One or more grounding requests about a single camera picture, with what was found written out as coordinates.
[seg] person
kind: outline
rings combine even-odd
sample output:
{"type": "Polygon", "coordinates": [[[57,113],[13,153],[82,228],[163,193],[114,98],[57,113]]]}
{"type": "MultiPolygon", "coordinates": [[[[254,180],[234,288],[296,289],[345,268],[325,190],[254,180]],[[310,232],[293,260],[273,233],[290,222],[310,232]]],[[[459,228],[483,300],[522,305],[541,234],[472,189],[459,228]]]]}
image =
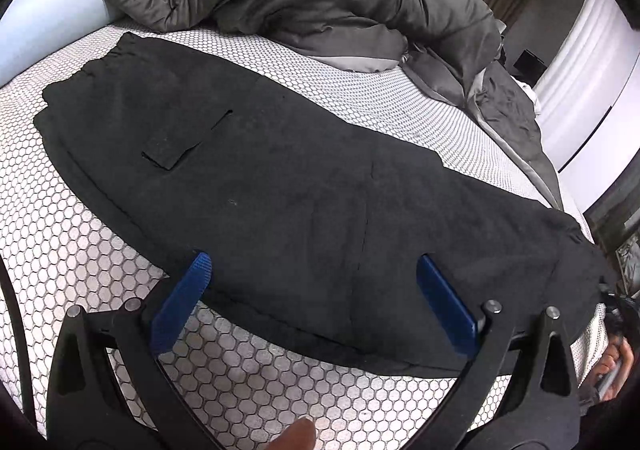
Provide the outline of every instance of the person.
{"type": "Polygon", "coordinates": [[[313,450],[316,445],[316,427],[313,421],[301,417],[274,439],[266,450],[313,450]]]}
{"type": "Polygon", "coordinates": [[[584,379],[584,383],[587,386],[595,387],[603,376],[613,371],[619,360],[620,371],[601,398],[601,402],[613,400],[620,393],[620,389],[629,377],[634,363],[634,353],[626,338],[620,337],[619,335],[610,335],[609,345],[602,354],[602,357],[584,379]]]}

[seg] light blue pillow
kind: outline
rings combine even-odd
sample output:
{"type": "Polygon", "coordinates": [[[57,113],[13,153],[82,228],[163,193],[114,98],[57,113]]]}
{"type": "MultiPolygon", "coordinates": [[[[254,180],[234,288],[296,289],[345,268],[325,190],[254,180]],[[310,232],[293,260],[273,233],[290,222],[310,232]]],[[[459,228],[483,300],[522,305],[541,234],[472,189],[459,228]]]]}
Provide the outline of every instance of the light blue pillow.
{"type": "Polygon", "coordinates": [[[14,0],[0,19],[0,87],[121,16],[106,0],[14,0]]]}

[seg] bed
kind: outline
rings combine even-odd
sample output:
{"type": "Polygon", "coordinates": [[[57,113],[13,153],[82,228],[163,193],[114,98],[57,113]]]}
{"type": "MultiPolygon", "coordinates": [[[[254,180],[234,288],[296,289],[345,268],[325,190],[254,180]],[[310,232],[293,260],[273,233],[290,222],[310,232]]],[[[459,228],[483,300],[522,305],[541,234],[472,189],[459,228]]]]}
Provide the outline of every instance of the bed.
{"type": "MultiPolygon", "coordinates": [[[[143,298],[163,277],[104,226],[67,188],[47,159],[32,120],[42,89],[100,58],[126,31],[154,34],[121,18],[105,0],[15,0],[0,20],[0,253],[12,277],[30,346],[38,428],[56,335],[66,309],[119,307],[143,298]]],[[[545,204],[527,177],[459,109],[425,97],[396,68],[340,71],[258,36],[207,27],[161,36],[221,56],[306,96],[345,121],[436,151],[446,167],[545,204]]],[[[567,213],[591,239],[562,187],[567,213]]],[[[599,305],[572,345],[578,382],[607,337],[599,305]]],[[[0,381],[20,404],[15,343],[0,302],[0,381]]],[[[136,418],[151,424],[117,352],[111,354],[136,418]]],[[[294,354],[232,325],[198,304],[164,369],[200,420],[231,448],[251,450],[299,416],[319,432],[316,448],[395,449],[417,430],[454,380],[376,376],[294,354]]],[[[473,426],[493,415],[509,377],[497,379],[473,426]]]]}

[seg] white wall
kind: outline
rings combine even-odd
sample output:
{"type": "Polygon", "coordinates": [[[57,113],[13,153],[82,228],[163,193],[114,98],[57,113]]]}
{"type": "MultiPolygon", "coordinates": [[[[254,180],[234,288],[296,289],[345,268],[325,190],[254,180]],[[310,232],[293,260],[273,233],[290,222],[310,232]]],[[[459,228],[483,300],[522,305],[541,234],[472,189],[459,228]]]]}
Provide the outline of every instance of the white wall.
{"type": "Polygon", "coordinates": [[[529,0],[518,20],[504,36],[507,71],[525,49],[549,66],[571,31],[579,10],[568,10],[547,0],[529,0]]]}
{"type": "Polygon", "coordinates": [[[513,63],[533,42],[534,30],[543,13],[542,8],[542,0],[528,0],[511,29],[506,29],[504,53],[507,55],[506,68],[511,74],[514,74],[513,63]]]}

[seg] mattress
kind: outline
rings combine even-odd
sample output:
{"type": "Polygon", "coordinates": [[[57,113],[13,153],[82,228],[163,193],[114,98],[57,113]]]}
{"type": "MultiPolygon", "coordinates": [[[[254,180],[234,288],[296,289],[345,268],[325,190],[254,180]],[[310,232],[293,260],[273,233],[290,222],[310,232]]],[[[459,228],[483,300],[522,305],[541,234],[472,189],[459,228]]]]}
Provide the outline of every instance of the mattress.
{"type": "MultiPolygon", "coordinates": [[[[41,432],[51,359],[66,309],[74,303],[87,311],[117,308],[132,296],[146,296],[163,277],[72,194],[32,124],[46,105],[42,89],[47,84],[100,58],[128,30],[153,35],[130,20],[120,21],[51,54],[0,88],[0,252],[23,312],[41,432]]],[[[459,109],[425,97],[399,68],[348,73],[258,36],[229,36],[204,27],[162,38],[236,62],[349,123],[435,150],[450,169],[547,205],[475,123],[459,109]]],[[[565,210],[591,239],[562,185],[561,192],[565,210]]],[[[603,317],[598,306],[572,345],[578,381],[606,346],[603,317]]],[[[2,301],[0,328],[0,381],[20,404],[15,343],[2,301]]],[[[111,360],[132,413],[151,426],[117,351],[111,360]]],[[[203,304],[194,309],[173,352],[161,360],[200,420],[223,444],[240,450],[272,439],[299,416],[316,423],[317,449],[396,449],[454,382],[376,376],[319,362],[270,344],[203,304]]],[[[508,381],[508,376],[497,378],[472,428],[491,418],[508,381]]]]}

